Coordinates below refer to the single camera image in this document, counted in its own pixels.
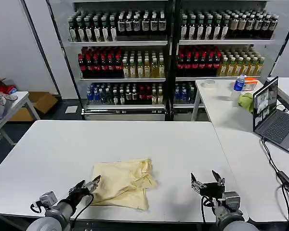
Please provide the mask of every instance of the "black cable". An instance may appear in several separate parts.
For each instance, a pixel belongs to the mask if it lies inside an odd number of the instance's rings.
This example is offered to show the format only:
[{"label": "black cable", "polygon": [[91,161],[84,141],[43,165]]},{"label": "black cable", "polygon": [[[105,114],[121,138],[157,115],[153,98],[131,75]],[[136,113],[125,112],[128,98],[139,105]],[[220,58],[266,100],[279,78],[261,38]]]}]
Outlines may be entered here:
[{"label": "black cable", "polygon": [[73,229],[75,228],[76,220],[77,220],[77,218],[79,217],[79,215],[80,215],[83,211],[85,211],[86,208],[88,208],[88,207],[91,205],[94,196],[93,196],[92,193],[90,194],[90,196],[92,197],[91,201],[77,214],[77,216],[76,216],[75,219],[73,220],[73,223],[72,223],[72,226],[71,226],[71,229],[70,229],[70,230],[73,230]]}]

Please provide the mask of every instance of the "green cloth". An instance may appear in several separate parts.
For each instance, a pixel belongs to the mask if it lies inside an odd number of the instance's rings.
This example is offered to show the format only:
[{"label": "green cloth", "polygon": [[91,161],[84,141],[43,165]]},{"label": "green cloth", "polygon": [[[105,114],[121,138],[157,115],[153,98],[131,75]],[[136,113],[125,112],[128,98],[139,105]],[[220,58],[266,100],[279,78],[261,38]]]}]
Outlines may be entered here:
[{"label": "green cloth", "polygon": [[240,95],[237,103],[249,112],[253,112],[254,107],[252,105],[252,94],[246,93],[244,95]]}]

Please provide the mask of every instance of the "laptop keyboard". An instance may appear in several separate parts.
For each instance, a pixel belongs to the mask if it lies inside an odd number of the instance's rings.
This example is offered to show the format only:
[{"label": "laptop keyboard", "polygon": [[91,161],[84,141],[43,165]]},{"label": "laptop keyboard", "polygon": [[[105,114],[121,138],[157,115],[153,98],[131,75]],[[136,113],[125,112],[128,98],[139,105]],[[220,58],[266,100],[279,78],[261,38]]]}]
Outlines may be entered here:
[{"label": "laptop keyboard", "polygon": [[283,113],[278,115],[275,120],[264,130],[263,135],[277,143],[281,143],[289,133],[289,115]]}]

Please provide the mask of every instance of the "white table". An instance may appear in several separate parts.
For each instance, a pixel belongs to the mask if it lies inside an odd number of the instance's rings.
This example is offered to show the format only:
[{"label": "white table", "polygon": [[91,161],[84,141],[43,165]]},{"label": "white table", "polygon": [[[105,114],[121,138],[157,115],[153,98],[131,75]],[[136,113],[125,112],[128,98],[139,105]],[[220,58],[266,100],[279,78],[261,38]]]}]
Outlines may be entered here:
[{"label": "white table", "polygon": [[[76,183],[91,180],[94,164],[148,157],[158,186],[147,190],[147,211],[90,206],[79,219],[202,222],[191,172],[201,182],[214,182],[214,169],[225,177],[227,191],[237,191],[210,122],[39,120],[0,165],[0,214],[43,216],[30,210],[31,203],[48,191],[65,198]],[[86,203],[83,199],[76,214]],[[241,210],[247,220],[243,205]],[[210,208],[205,215],[215,222]]]},{"label": "white table", "polygon": [[[287,208],[275,172],[268,163],[260,137],[252,132],[252,114],[228,101],[234,80],[216,80],[208,89],[196,81],[198,97],[220,140],[236,178],[250,219],[255,222],[285,221]],[[289,176],[289,154],[267,142],[277,167]]]},{"label": "white table", "polygon": [[34,109],[33,104],[28,98],[29,92],[18,91],[13,93],[12,95],[16,95],[18,99],[12,103],[11,108],[9,109],[5,117],[0,120],[0,140],[2,139],[2,137],[4,137],[11,145],[15,145],[15,143],[2,128],[6,124],[6,122],[8,122],[12,118],[12,116],[24,105],[26,106],[27,110],[29,111],[34,120],[39,120],[40,118],[36,110]]}]

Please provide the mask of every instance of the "laptop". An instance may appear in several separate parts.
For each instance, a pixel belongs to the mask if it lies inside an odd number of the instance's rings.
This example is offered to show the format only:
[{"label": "laptop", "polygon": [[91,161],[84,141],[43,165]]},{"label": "laptop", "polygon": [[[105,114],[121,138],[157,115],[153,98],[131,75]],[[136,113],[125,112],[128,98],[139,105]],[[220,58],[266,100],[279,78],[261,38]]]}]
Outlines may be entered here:
[{"label": "laptop", "polygon": [[289,152],[289,114],[278,110],[278,77],[253,95],[253,131]]}]

